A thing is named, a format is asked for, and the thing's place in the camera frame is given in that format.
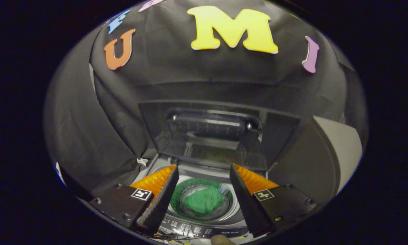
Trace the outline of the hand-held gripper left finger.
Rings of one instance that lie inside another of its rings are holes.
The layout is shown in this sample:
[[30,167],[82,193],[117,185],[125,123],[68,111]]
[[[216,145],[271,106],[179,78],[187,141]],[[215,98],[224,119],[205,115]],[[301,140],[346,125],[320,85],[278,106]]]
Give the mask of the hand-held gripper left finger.
[[118,225],[154,235],[165,217],[179,179],[172,164],[132,184],[116,183],[95,195],[90,205]]

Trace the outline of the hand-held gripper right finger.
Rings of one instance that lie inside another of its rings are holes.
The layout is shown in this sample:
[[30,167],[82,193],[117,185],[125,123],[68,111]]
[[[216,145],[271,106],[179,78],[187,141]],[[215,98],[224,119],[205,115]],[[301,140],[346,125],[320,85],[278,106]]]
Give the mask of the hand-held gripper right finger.
[[255,238],[285,232],[319,208],[318,202],[294,185],[278,185],[237,164],[230,166],[230,182]]

